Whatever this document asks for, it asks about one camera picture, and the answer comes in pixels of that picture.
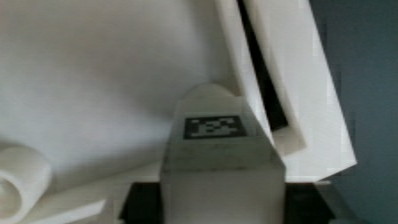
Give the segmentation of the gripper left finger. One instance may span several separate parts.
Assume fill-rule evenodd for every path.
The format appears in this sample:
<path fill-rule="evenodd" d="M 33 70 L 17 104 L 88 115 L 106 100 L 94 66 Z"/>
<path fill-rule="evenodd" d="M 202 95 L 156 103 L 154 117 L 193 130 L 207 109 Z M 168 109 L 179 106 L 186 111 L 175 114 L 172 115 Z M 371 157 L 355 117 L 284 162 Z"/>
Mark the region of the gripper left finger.
<path fill-rule="evenodd" d="M 158 182 L 129 183 L 111 199 L 115 224 L 163 224 L 163 204 Z"/>

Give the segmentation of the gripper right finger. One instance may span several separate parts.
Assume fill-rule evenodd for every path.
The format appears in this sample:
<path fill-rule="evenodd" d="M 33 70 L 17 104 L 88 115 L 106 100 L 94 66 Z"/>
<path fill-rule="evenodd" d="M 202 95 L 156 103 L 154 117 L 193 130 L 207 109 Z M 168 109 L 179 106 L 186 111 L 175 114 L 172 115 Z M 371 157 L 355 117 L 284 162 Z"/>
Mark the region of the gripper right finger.
<path fill-rule="evenodd" d="M 328 181 L 286 185 L 284 224 L 362 224 Z"/>

